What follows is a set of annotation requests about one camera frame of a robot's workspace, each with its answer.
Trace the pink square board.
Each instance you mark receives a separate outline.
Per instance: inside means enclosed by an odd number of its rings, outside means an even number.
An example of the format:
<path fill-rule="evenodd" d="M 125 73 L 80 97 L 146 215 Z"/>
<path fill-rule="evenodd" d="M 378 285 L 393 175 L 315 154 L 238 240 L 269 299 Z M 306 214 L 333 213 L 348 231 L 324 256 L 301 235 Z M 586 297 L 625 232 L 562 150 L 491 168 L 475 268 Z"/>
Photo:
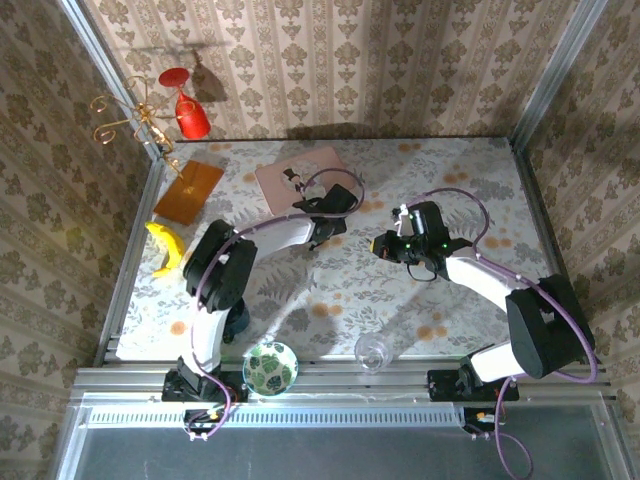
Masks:
<path fill-rule="evenodd" d="M 345 169 L 336 150 L 323 147 L 257 168 L 255 175 L 271 213 L 279 215 L 298 201 L 323 197 L 334 184 L 353 189 Z"/>

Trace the clear drinking glass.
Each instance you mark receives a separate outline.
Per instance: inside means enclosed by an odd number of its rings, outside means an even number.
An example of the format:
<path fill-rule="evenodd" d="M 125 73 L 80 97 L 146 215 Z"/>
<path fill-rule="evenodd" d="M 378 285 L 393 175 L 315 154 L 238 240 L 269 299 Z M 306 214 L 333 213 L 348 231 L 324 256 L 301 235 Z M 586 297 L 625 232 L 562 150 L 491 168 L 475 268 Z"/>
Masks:
<path fill-rule="evenodd" d="M 368 374 L 375 374 L 387 367 L 392 360 L 388 339 L 379 332 L 363 334 L 354 347 L 356 362 Z"/>

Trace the dark blue mug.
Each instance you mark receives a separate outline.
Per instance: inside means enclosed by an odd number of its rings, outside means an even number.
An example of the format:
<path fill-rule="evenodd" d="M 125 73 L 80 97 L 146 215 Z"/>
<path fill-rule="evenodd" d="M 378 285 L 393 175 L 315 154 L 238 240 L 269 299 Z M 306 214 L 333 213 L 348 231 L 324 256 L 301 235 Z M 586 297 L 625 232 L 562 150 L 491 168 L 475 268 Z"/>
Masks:
<path fill-rule="evenodd" d="M 243 299 L 240 299 L 226 316 L 222 340 L 230 344 L 234 337 L 242 333 L 249 325 L 250 314 Z"/>

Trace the green leaf pattern bowl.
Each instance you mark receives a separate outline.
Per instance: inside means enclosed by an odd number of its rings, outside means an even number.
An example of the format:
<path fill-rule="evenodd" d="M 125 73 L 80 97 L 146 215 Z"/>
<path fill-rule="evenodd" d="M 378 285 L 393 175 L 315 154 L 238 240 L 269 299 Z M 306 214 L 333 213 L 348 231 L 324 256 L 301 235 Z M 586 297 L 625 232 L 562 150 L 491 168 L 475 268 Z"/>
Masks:
<path fill-rule="evenodd" d="M 243 363 L 243 380 L 248 389 L 263 397 L 277 396 L 289 390 L 299 372 L 294 351 L 282 342 L 254 346 Z"/>

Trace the red wine glass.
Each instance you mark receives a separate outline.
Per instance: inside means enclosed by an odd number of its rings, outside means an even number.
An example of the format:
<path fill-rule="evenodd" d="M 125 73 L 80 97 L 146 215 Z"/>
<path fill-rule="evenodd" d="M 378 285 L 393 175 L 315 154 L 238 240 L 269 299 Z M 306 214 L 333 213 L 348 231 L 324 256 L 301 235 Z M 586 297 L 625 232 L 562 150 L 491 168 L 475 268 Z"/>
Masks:
<path fill-rule="evenodd" d="M 209 135 L 211 124 L 201 104 L 184 91 L 189 78 L 186 68 L 175 67 L 162 72 L 158 80 L 162 86 L 177 92 L 175 116 L 182 135 L 188 140 L 200 140 Z"/>

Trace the yellow banana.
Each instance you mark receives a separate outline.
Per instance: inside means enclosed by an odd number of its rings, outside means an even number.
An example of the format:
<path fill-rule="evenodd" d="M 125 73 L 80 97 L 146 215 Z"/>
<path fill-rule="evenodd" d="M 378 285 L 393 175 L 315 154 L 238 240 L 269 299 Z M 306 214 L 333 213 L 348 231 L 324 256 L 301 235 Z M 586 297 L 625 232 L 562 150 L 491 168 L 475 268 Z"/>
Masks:
<path fill-rule="evenodd" d="M 167 261 L 153 272 L 154 278 L 162 278 L 181 265 L 186 247 L 183 240 L 169 227 L 156 222 L 146 222 L 145 228 L 161 247 L 166 249 Z"/>

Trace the black connector block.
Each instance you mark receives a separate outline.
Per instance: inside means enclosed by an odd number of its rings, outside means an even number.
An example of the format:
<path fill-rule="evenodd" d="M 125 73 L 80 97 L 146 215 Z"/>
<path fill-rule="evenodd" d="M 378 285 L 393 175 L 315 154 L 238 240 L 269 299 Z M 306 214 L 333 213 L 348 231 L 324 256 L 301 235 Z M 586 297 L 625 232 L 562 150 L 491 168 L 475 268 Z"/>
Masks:
<path fill-rule="evenodd" d="M 495 431 L 495 408 L 464 407 L 462 429 L 471 435 L 484 435 Z"/>
<path fill-rule="evenodd" d="M 222 420 L 223 414 L 222 407 L 186 410 L 183 416 L 184 430 L 188 434 L 207 435 Z"/>

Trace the aluminium extrusion frame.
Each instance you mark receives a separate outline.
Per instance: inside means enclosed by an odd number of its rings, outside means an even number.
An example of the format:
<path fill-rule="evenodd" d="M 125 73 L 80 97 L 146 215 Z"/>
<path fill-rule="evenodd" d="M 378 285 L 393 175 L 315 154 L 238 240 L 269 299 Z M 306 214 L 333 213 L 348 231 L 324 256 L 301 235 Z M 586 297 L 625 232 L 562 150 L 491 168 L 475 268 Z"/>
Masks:
<path fill-rule="evenodd" d="M 170 428 L 87 428 L 80 425 L 92 408 L 98 406 L 139 407 L 143 405 L 180 406 L 160 399 L 160 386 L 169 366 L 163 362 L 120 361 L 110 346 L 124 323 L 124 307 L 131 297 L 134 271 L 140 263 L 144 231 L 133 228 L 114 298 L 99 340 L 98 352 L 90 368 L 81 369 L 72 388 L 65 423 L 56 444 L 54 460 L 47 480 L 77 480 L 102 472 L 121 470 L 130 478 L 136 461 L 149 463 L 153 453 L 151 441 Z M 298 383 L 287 393 L 268 400 L 253 398 L 251 406 L 266 407 L 426 407 L 452 406 L 432 403 L 425 388 L 428 370 L 451 369 L 455 359 L 441 357 L 428 361 L 397 360 L 380 374 L 368 375 L 352 361 L 306 361 L 301 366 Z M 521 384 L 519 406 L 548 408 L 554 415 L 580 406 L 586 409 L 592 428 L 587 437 L 595 450 L 580 455 L 570 446 L 558 447 L 555 439 L 539 427 L 530 432 L 543 454 L 534 462 L 536 468 L 549 466 L 575 476 L 580 468 L 599 471 L 607 480 L 640 480 L 640 460 L 631 449 L 630 438 L 622 424 L 621 410 L 605 393 L 603 383 L 581 385 L 562 379 L 541 382 L 525 380 Z"/>

